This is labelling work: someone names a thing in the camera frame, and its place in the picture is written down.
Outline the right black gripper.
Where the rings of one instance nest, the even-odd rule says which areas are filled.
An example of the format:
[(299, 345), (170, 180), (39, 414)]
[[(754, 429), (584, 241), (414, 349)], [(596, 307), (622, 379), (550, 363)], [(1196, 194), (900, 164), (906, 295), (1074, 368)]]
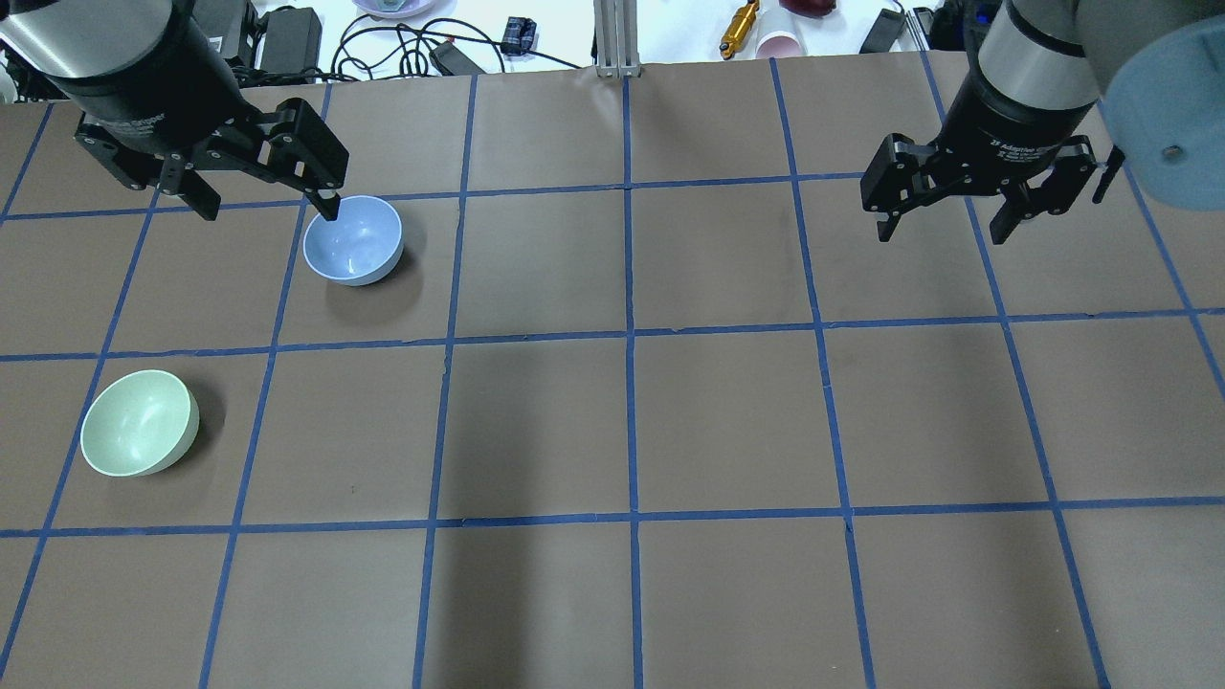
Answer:
[[(1027, 105), (967, 74), (933, 145), (892, 132), (860, 178), (861, 207), (876, 217), (877, 238), (889, 242), (902, 215), (951, 192), (993, 196), (1001, 208), (989, 230), (1002, 245), (1023, 221), (1063, 215), (1098, 169), (1088, 136), (1077, 135), (1088, 105), (1046, 110)], [(1049, 169), (1038, 188), (1028, 180)]]

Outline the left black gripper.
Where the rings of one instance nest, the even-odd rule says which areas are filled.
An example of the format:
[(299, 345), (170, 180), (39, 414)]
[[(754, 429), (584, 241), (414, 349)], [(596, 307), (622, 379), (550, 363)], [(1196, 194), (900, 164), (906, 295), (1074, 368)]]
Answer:
[(197, 170), (244, 170), (303, 192), (323, 221), (341, 215), (349, 151), (307, 101), (254, 109), (205, 38), (103, 42), (91, 51), (58, 67), (58, 89), (82, 110), (76, 143), (124, 188), (153, 185), (214, 221), (221, 195)]

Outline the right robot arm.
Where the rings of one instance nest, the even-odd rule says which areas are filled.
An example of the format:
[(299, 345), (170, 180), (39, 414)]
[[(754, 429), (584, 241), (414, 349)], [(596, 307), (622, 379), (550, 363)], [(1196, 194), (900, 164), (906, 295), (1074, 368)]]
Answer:
[(1078, 126), (1102, 103), (1112, 148), (1095, 202), (1129, 166), (1159, 202), (1219, 211), (1223, 53), (1220, 1), (1005, 1), (931, 143), (884, 136), (862, 208), (887, 242), (914, 208), (1000, 196), (990, 235), (1003, 244), (1084, 191), (1098, 156)]

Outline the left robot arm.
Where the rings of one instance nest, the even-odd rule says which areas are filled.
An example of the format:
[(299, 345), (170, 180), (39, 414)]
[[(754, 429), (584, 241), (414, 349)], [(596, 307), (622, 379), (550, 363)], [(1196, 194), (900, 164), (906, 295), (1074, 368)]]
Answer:
[(292, 188), (341, 213), (349, 153), (303, 98), (262, 112), (189, 1), (5, 1), (2, 43), (78, 105), (75, 139), (126, 188), (156, 188), (213, 221), (206, 170)]

